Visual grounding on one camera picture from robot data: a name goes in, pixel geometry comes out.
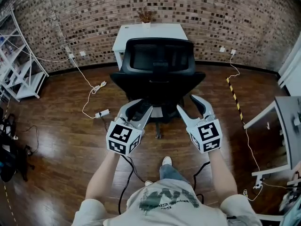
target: white shoe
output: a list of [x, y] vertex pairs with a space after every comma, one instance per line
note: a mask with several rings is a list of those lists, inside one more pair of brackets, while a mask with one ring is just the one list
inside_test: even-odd
[[163, 161], [162, 161], [162, 165], [165, 165], [165, 164], [169, 164], [169, 165], [172, 165], [173, 164], [173, 161], [171, 160], [171, 158], [169, 156], [166, 156]]
[[151, 185], [151, 184], [153, 184], [153, 182], [152, 181], [149, 181], [149, 180], [147, 180], [147, 181], [145, 181], [145, 186], [149, 186], [149, 185]]

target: blue jeans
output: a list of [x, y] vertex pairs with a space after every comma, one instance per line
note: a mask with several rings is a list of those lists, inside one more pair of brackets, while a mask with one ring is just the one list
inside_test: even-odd
[[173, 166], [171, 166], [169, 164], [165, 164], [160, 167], [160, 180], [165, 179], [165, 178], [180, 180], [180, 181], [189, 183], [189, 181], [187, 181], [185, 179], [185, 177], [183, 177], [177, 171], [177, 169], [175, 169]]

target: metal shelving unit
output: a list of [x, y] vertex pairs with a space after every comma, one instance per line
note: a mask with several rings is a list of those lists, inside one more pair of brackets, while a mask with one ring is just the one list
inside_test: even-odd
[[0, 20], [0, 58], [0, 98], [12, 96], [18, 102], [25, 97], [39, 98], [49, 75], [26, 42], [12, 9]]

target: brick wall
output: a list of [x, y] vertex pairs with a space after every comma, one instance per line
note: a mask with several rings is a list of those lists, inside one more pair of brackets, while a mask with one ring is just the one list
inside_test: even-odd
[[[156, 12], [156, 23], [181, 23], [195, 44], [196, 60], [229, 62], [278, 71], [301, 28], [298, 0], [4, 0], [13, 4], [21, 30], [36, 56], [67, 58], [69, 46], [80, 66], [114, 62], [119, 27], [139, 23], [136, 11]], [[226, 53], [219, 53], [219, 46]], [[41, 61], [48, 72], [73, 67], [69, 61]]]

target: person's leg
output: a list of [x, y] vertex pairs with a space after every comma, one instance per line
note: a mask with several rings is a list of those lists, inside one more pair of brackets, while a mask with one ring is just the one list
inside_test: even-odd
[[189, 183], [189, 181], [186, 180], [186, 178], [183, 177], [183, 176], [177, 171], [177, 169], [175, 169], [175, 168], [172, 166], [171, 159], [169, 159], [169, 158], [167, 158], [167, 157], [164, 158], [164, 160], [163, 160], [163, 165], [160, 167], [160, 180], [165, 179], [165, 178], [180, 180], [180, 181], [184, 181], [184, 182]]

